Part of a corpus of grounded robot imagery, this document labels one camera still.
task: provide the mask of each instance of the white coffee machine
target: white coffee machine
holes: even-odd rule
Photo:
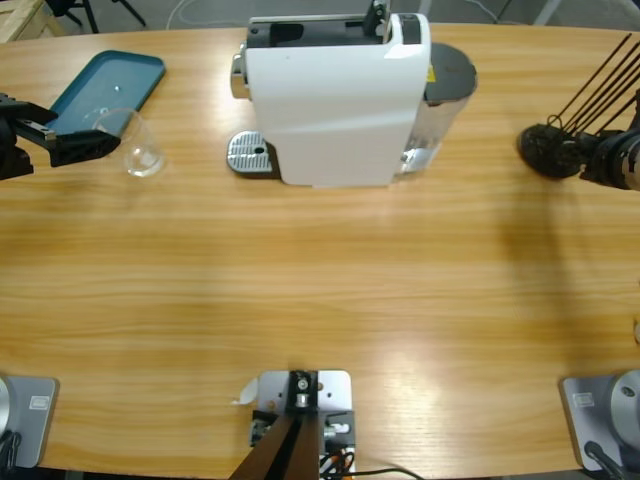
[[[421,14],[262,17],[233,59],[231,87],[259,132],[229,144],[248,177],[319,187],[389,184],[425,92],[431,38]]]

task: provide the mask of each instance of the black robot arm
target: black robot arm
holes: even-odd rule
[[[99,130],[57,135],[46,125],[58,114],[0,93],[0,180],[33,173],[27,152],[16,146],[23,137],[49,151],[52,167],[104,157],[120,139]]]

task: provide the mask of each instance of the robotic claw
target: robotic claw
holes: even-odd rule
[[[65,135],[45,127],[58,114],[0,93],[0,180],[33,173],[27,152],[18,148],[18,136],[49,151],[52,167],[104,157],[120,145],[120,139],[99,130]]]
[[[538,173],[551,178],[566,178],[580,173],[580,178],[607,187],[640,190],[640,89],[615,111],[595,132],[589,129],[616,102],[637,87],[640,79],[640,55],[629,60],[640,42],[629,50],[589,98],[568,119],[563,115],[587,87],[598,77],[612,58],[629,40],[628,34],[596,70],[585,85],[546,125],[534,125],[518,138],[522,159]],[[607,130],[623,112],[635,104],[636,114],[626,131]]]

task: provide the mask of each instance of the wood grain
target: wood grain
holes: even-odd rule
[[[227,477],[249,451],[250,409],[230,404],[248,380],[341,368],[360,468],[576,468],[559,380],[640,360],[640,195],[539,178],[514,142],[621,33],[435,25],[476,64],[476,95],[427,172],[338,190],[227,169],[227,141],[255,127],[228,85],[243,36],[0,46],[0,91],[42,105],[102,50],[167,65],[142,110],[161,175],[54,170],[22,143],[36,175],[0,182],[0,366],[61,385],[44,465]]]

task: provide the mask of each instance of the black rod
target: black rod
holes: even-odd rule
[[[628,60],[628,58],[631,56],[631,54],[633,52],[636,51],[636,49],[638,48],[638,46],[640,46],[640,42],[637,42],[624,56],[624,58],[622,60],[620,60],[620,62],[618,62],[618,64],[613,68],[613,70],[611,70],[611,72],[609,73],[609,75],[607,75],[607,77],[602,81],[602,83],[598,86],[598,88],[596,88],[593,93],[589,96],[589,98],[582,104],[582,106],[571,116],[571,118],[567,121],[566,126],[567,128],[569,128],[570,126],[575,125],[576,123],[580,122],[580,120],[582,120],[582,118],[585,115],[588,115],[590,113],[590,111],[595,107],[595,105],[600,101],[600,99],[602,98],[602,94],[597,97],[593,102],[591,100],[593,100],[593,98],[598,95],[598,93],[600,93],[600,91],[604,88],[605,89],[605,94],[608,90],[610,90],[613,86],[615,86],[616,82],[618,82],[620,80],[620,78],[622,77],[622,75],[624,75],[629,68],[631,68],[635,62],[638,61],[638,59],[640,58],[640,54],[636,55],[634,57],[633,60],[631,60],[631,62],[624,68],[624,70],[610,83],[609,80],[611,79],[611,77],[613,77],[618,70],[620,70],[620,68],[625,64],[625,62]]]
[[[627,34],[627,35],[622,39],[622,41],[618,44],[618,46],[617,46],[616,48],[614,48],[614,49],[613,49],[613,51],[609,54],[609,56],[607,57],[607,59],[602,63],[602,65],[600,65],[600,67],[598,67],[598,69],[597,69],[595,72],[593,72],[593,75],[591,75],[591,77],[589,78],[589,80],[587,80],[587,82],[582,86],[582,88],[581,88],[580,90],[578,90],[578,93],[576,93],[576,94],[573,96],[573,98],[572,98],[571,100],[569,100],[569,103],[567,103],[567,104],[564,106],[564,108],[562,109],[562,111],[561,111],[558,115],[556,115],[558,118],[559,118],[559,117],[561,117],[561,116],[562,116],[562,114],[563,114],[564,112],[566,112],[566,111],[567,111],[567,108],[569,108],[569,107],[573,104],[573,102],[575,102],[575,101],[576,101],[576,99],[580,96],[580,94],[581,94],[582,92],[584,92],[584,90],[589,86],[589,84],[590,84],[591,82],[593,82],[593,80],[598,76],[598,74],[602,71],[602,69],[603,69],[604,67],[606,67],[606,66],[607,66],[607,64],[611,61],[611,59],[614,57],[614,55],[620,51],[620,49],[622,48],[622,46],[623,46],[625,43],[627,43],[627,41],[628,41],[630,38],[631,38],[631,34],[630,34],[630,33],[628,33],[628,34]]]
[[[604,90],[600,92],[595,100],[593,100],[593,102],[591,102],[591,104],[589,104],[589,106],[580,115],[578,115],[575,120],[567,125],[567,131],[572,131],[574,127],[577,127],[578,124],[582,123],[585,118],[591,117],[594,111],[598,110],[598,108],[600,108],[603,103],[611,98],[612,95],[615,95],[615,93],[612,92],[617,92],[620,86],[624,84],[624,82],[627,81],[629,77],[631,77],[631,75],[634,74],[635,70],[632,69],[640,64],[638,60],[640,60],[640,53],[636,55],[633,60],[631,60],[631,62],[629,62],[627,66],[622,69],[622,71],[616,76],[616,78],[609,82]]]
[[[635,69],[635,72],[637,72],[635,77],[629,80],[626,84],[618,86],[615,92],[612,92],[609,95],[609,98],[611,97],[612,98],[605,105],[603,105],[599,110],[596,110],[595,112],[593,112],[591,116],[587,118],[583,123],[576,125],[575,128],[571,131],[571,133],[573,134],[578,130],[585,130],[589,128],[589,126],[594,121],[596,121],[600,115],[606,112],[611,105],[613,105],[616,101],[618,101],[618,99],[622,95],[624,95],[629,90],[629,88],[631,88],[631,86],[638,81],[638,79],[640,79],[640,65],[638,65],[638,68]]]

